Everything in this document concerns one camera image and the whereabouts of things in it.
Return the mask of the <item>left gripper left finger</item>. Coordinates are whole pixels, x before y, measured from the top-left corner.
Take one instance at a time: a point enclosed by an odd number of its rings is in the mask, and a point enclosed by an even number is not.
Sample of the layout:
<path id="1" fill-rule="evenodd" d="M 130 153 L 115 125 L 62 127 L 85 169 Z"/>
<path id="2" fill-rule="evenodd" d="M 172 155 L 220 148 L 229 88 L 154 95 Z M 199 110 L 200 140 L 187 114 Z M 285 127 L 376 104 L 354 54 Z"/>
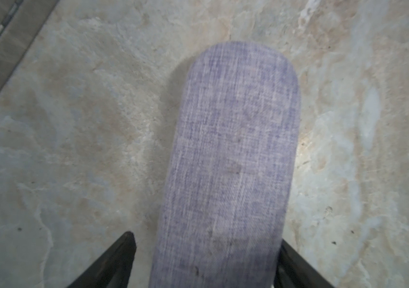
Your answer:
<path id="1" fill-rule="evenodd" d="M 68 288 L 127 288 L 135 253 L 134 234 L 125 232 Z"/>

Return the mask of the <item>purple fabric eyeglass case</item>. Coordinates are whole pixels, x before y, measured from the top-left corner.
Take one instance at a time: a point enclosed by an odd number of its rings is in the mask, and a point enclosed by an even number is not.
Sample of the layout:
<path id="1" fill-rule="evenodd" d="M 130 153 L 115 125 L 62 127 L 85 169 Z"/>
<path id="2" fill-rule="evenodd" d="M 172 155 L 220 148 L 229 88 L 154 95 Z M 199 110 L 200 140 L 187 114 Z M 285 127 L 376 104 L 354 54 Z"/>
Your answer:
<path id="1" fill-rule="evenodd" d="M 300 122 L 296 72 L 261 44 L 200 54 L 182 94 L 152 288 L 269 288 Z"/>

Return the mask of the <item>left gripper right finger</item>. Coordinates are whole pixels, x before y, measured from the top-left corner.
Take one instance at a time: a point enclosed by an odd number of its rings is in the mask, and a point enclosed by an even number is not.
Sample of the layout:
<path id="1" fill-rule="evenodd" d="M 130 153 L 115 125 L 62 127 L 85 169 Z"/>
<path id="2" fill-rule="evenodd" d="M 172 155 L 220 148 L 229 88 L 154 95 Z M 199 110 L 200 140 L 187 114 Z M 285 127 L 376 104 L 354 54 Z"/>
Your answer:
<path id="1" fill-rule="evenodd" d="M 274 288 L 333 288 L 294 248 L 282 240 Z"/>

